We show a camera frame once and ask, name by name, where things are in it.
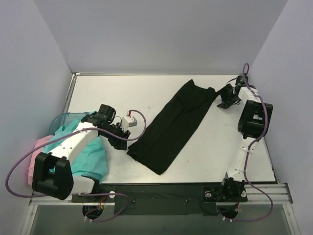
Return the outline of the black t shirt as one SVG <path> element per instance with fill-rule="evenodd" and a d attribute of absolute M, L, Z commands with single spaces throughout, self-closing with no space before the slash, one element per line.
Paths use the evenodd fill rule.
<path fill-rule="evenodd" d="M 135 161 L 161 175 L 190 140 L 218 96 L 215 89 L 186 82 L 128 148 Z"/>

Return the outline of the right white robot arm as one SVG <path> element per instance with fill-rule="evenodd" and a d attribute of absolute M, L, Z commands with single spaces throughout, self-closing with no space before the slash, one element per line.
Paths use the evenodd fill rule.
<path fill-rule="evenodd" d="M 237 126 L 241 134 L 240 145 L 218 189 L 221 199 L 230 200 L 235 196 L 240 197 L 244 191 L 249 155 L 267 134 L 273 105 L 263 101 L 257 89 L 248 83 L 246 74 L 237 76 L 234 85 L 227 83 L 219 95 L 222 102 L 217 105 L 218 108 L 228 109 L 240 103 L 244 105 Z"/>

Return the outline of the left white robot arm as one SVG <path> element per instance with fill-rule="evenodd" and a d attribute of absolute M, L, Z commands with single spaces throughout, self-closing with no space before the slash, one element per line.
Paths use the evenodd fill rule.
<path fill-rule="evenodd" d="M 113 123 L 116 111 L 102 104 L 54 135 L 36 156 L 32 189 L 60 200 L 83 194 L 90 202 L 99 199 L 99 185 L 107 174 L 102 137 L 117 150 L 127 149 L 131 116 Z"/>

